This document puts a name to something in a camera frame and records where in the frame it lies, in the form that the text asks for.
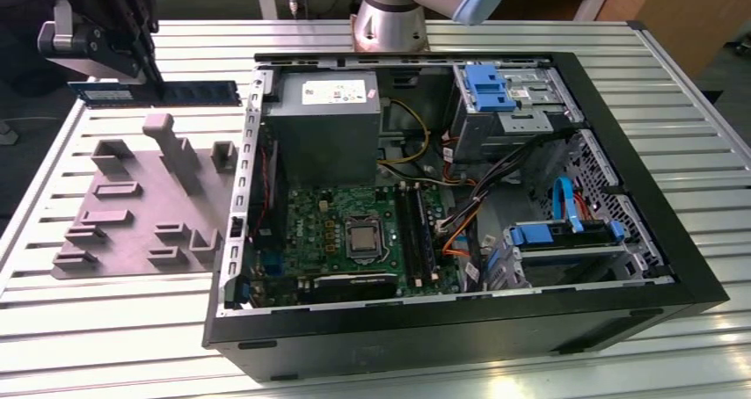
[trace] slotted aluminum surface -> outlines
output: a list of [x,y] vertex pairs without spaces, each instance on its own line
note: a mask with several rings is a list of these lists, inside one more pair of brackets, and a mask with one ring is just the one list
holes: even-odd
[[[343,21],[165,22],[156,41],[168,80],[236,79],[244,94],[255,53],[352,49]],[[10,255],[0,273],[0,395],[100,398],[234,392],[264,397],[511,398],[639,392],[748,397],[748,150],[649,41],[649,34],[621,23],[430,24],[435,51],[561,50],[579,55],[726,285],[730,302],[702,316],[657,326],[598,354],[261,386],[201,347],[208,273],[66,281],[50,276],[96,171],[87,155],[97,141],[118,137],[133,149],[157,148],[140,135],[146,111],[82,112],[77,106],[0,242],[0,252]],[[194,148],[210,147],[214,140],[240,140],[244,108],[172,113],[176,132],[190,138]]]

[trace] blue plastic clip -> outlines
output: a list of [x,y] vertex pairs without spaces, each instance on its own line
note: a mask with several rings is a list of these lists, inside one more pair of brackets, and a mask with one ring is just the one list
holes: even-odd
[[512,112],[516,102],[506,92],[506,78],[494,65],[467,65],[467,88],[475,95],[479,112]]
[[611,231],[617,241],[626,239],[626,230],[623,230],[623,225],[619,221],[611,221]]
[[524,225],[519,228],[526,235],[527,243],[551,243],[554,241],[554,234],[545,223]]
[[574,232],[583,232],[585,226],[579,221],[579,211],[574,204],[574,183],[569,177],[559,177],[554,184],[554,219],[565,218],[562,210],[562,193],[563,203],[566,204],[566,218],[573,223]]
[[520,228],[512,228],[511,236],[512,236],[512,243],[515,243],[515,245],[522,245],[523,243],[526,243],[526,234],[523,234]]

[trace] orange wire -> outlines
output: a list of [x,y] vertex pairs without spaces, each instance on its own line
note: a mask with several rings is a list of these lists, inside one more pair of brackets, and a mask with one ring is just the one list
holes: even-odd
[[[462,179],[452,179],[451,176],[448,175],[448,162],[444,162],[444,181],[450,182],[451,184],[462,182]],[[476,182],[475,179],[468,179],[467,184],[468,185],[478,185],[478,182]]]
[[593,219],[593,213],[590,213],[590,207],[587,206],[587,201],[585,201],[585,197],[581,193],[574,195],[574,199],[577,200],[579,207],[583,209],[583,217],[585,219]]
[[471,257],[470,252],[464,250],[447,250],[447,254],[452,254],[455,256],[462,256],[462,257]]
[[472,219],[475,219],[475,216],[478,216],[478,212],[480,211],[480,207],[476,209],[475,212],[472,212],[472,214],[467,217],[466,221],[462,222],[462,226],[458,229],[458,232],[455,232],[455,235],[452,235],[452,237],[448,239],[447,244],[444,245],[444,248],[442,250],[442,252],[444,254],[447,254],[447,251],[451,250],[451,244],[456,241],[459,234],[462,233],[463,230],[466,230],[467,225],[472,222]]

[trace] expansion slot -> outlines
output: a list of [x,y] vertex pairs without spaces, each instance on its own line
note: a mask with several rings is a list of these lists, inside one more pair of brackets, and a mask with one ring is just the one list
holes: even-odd
[[428,210],[420,185],[403,185],[396,191],[403,256],[410,283],[423,287],[439,279]]

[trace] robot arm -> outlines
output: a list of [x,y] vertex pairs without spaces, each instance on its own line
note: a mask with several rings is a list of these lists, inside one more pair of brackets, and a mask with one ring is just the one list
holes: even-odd
[[53,62],[118,82],[71,83],[92,108],[238,106],[234,81],[169,81],[154,57],[156,0],[45,0],[55,21],[38,47]]
[[412,52],[428,46],[423,6],[464,25],[487,20],[502,0],[363,0],[355,22],[357,48]]
[[154,0],[45,0],[55,21],[45,23],[43,56],[89,76],[144,85],[160,97],[162,76],[152,33],[160,29]]

